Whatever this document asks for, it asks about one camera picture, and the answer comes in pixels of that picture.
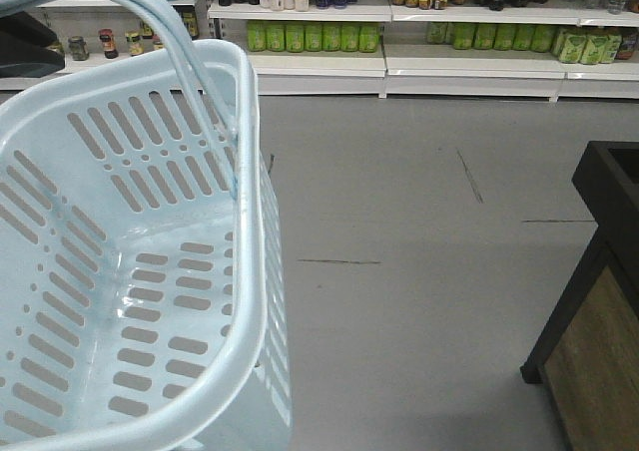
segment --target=gray floor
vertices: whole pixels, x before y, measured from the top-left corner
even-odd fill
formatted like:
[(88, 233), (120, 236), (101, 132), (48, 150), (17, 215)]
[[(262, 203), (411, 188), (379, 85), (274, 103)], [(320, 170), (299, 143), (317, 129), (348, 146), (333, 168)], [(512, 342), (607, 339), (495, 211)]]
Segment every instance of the gray floor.
[(636, 140), (639, 107), (263, 98), (262, 117), (292, 450), (563, 449), (518, 367), (595, 228), (581, 153)]

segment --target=black object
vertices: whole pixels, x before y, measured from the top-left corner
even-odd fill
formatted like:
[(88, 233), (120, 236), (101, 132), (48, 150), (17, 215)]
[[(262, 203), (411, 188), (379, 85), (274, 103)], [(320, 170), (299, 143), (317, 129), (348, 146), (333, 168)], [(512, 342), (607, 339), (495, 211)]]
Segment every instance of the black object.
[(64, 57), (46, 49), (56, 34), (25, 12), (0, 18), (0, 78), (39, 78), (64, 69)]

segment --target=wooden panel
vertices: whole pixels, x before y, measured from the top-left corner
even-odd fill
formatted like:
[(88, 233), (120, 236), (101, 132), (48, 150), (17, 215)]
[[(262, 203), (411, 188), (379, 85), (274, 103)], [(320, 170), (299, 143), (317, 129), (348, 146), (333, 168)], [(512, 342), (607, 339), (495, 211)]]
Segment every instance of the wooden panel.
[(544, 374), (573, 451), (639, 449), (639, 319), (609, 267)]

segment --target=light blue plastic basket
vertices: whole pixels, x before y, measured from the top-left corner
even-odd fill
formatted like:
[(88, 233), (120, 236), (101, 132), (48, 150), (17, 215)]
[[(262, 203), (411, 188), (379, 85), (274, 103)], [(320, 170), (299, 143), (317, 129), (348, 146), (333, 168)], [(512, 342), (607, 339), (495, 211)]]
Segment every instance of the light blue plastic basket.
[[(0, 15), (45, 1), (0, 0)], [(167, 49), (0, 107), (0, 445), (284, 450), (255, 72), (231, 43), (194, 46), (165, 0), (113, 1)]]

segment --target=scuff mark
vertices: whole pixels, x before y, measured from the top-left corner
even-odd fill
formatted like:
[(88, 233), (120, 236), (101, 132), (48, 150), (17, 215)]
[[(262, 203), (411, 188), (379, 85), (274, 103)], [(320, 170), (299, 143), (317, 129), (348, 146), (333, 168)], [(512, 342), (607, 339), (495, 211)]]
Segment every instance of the scuff mark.
[(523, 224), (594, 224), (595, 220), (545, 219), (522, 220)]
[(483, 204), (483, 197), (481, 196), (481, 192), (479, 191), (479, 185), (475, 181), (475, 178), (472, 175), (470, 168), (466, 164), (466, 160), (463, 159), (463, 155), (461, 154), (459, 149), (456, 149), (456, 150), (457, 150), (457, 156), (459, 157), (459, 159), (461, 160), (461, 164), (463, 165), (463, 171), (466, 173), (466, 178), (468, 179), (468, 182), (470, 183), (470, 187), (472, 188), (472, 192), (475, 194), (475, 199), (477, 200), (478, 203)]
[(267, 167), (267, 174), (269, 174), (269, 177), (271, 176), (271, 170), (273, 169), (273, 165), (276, 162), (276, 156), (271, 154), (270, 158), (269, 158), (269, 166)]
[(381, 261), (368, 261), (356, 259), (311, 259), (300, 258), (298, 261), (304, 263), (324, 263), (324, 264), (381, 264)]

